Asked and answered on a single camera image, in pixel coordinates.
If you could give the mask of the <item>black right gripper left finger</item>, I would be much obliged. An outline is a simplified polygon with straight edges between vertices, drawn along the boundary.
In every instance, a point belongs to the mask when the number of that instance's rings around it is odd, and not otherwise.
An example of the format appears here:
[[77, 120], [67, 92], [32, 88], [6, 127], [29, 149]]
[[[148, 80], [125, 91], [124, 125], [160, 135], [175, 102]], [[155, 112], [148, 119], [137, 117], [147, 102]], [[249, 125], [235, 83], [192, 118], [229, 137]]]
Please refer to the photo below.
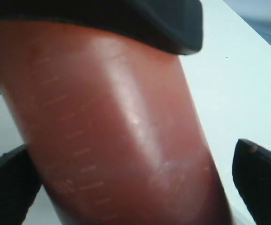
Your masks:
[[0, 225], [21, 225], [42, 183], [25, 145], [0, 156]]

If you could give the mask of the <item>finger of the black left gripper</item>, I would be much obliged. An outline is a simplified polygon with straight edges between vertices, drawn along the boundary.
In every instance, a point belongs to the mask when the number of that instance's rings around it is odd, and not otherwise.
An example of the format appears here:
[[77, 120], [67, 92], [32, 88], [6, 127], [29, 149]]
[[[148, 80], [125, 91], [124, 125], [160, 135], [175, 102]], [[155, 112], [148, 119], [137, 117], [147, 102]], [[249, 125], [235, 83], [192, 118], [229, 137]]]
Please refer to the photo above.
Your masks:
[[0, 0], [0, 20], [11, 19], [99, 28], [179, 55], [203, 44], [198, 0]]

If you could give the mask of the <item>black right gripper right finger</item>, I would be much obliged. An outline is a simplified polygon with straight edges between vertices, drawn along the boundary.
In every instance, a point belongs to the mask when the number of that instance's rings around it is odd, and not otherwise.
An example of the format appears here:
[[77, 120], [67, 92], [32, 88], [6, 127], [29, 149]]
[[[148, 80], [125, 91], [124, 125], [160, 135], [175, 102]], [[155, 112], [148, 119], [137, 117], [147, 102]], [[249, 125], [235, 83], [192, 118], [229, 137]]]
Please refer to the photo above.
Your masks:
[[234, 150], [232, 177], [257, 225], [271, 225], [271, 151], [247, 139]]

